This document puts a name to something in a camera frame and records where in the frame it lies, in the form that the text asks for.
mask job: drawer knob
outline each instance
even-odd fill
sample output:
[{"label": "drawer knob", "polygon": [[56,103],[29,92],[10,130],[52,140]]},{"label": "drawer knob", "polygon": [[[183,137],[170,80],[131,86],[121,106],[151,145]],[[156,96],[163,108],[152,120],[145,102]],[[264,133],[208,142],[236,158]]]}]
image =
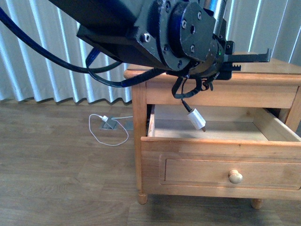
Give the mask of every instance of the drawer knob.
[{"label": "drawer knob", "polygon": [[231,170],[228,177],[229,181],[233,184],[239,184],[243,181],[243,175],[241,175],[237,170]]}]

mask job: open drawer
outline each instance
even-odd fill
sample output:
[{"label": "open drawer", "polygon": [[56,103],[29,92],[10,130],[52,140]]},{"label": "open drawer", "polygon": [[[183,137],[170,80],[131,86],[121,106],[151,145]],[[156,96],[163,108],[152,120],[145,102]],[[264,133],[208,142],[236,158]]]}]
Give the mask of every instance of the open drawer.
[{"label": "open drawer", "polygon": [[279,119],[262,108],[197,109],[206,132],[181,106],[153,107],[141,138],[144,193],[273,198],[300,189],[301,138]]}]

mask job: wooden nightstand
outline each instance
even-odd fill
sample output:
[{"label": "wooden nightstand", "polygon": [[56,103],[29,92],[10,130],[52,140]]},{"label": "wooden nightstand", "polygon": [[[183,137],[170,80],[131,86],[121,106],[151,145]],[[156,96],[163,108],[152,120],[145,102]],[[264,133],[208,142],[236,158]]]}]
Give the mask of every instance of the wooden nightstand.
[{"label": "wooden nightstand", "polygon": [[[131,65],[125,77],[145,70]],[[265,198],[301,200],[301,67],[242,64],[231,80],[187,99],[207,121],[205,133],[185,121],[175,80],[163,74],[132,88],[140,204],[147,194],[252,198],[255,209]],[[280,109],[279,119],[265,108]]]}]

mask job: white cable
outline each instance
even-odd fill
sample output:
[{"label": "white cable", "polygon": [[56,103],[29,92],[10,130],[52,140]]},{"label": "white cable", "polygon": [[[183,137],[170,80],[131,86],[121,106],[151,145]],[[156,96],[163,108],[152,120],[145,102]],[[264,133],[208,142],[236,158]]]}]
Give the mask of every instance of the white cable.
[{"label": "white cable", "polygon": [[118,124],[124,129],[124,131],[125,131],[126,134],[127,134],[127,138],[126,138],[124,141],[122,141],[121,143],[117,144],[117,145],[106,144],[106,143],[101,142],[101,141],[99,141],[99,140],[97,139],[97,137],[94,135],[94,133],[93,133],[92,130],[91,130],[91,123],[90,123],[90,121],[91,121],[91,116],[98,116],[98,117],[99,117],[102,121],[104,121],[104,122],[107,121],[108,117],[107,117],[107,116],[103,116],[103,117],[102,117],[102,116],[100,116],[100,115],[98,115],[98,114],[91,114],[91,115],[89,116],[89,130],[90,130],[90,133],[94,136],[94,138],[95,138],[100,144],[107,145],[107,146],[119,146],[119,145],[122,145],[122,144],[124,144],[125,142],[127,142],[128,137],[129,137],[128,132],[127,132],[126,128],[124,128],[123,125],[121,125],[121,123],[120,123],[117,119],[127,119],[127,118],[132,118],[132,116],[121,117],[121,118],[111,118],[113,121],[118,122]]}]

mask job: wooden floor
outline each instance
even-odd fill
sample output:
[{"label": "wooden floor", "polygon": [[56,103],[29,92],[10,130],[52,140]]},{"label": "wooden floor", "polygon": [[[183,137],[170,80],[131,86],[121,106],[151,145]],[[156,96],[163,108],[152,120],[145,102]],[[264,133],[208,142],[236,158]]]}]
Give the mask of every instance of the wooden floor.
[{"label": "wooden floor", "polygon": [[[136,200],[134,143],[95,141],[88,117],[130,116],[131,105],[0,103],[0,226],[297,226],[301,202],[150,195]],[[120,142],[121,130],[99,130]]]}]

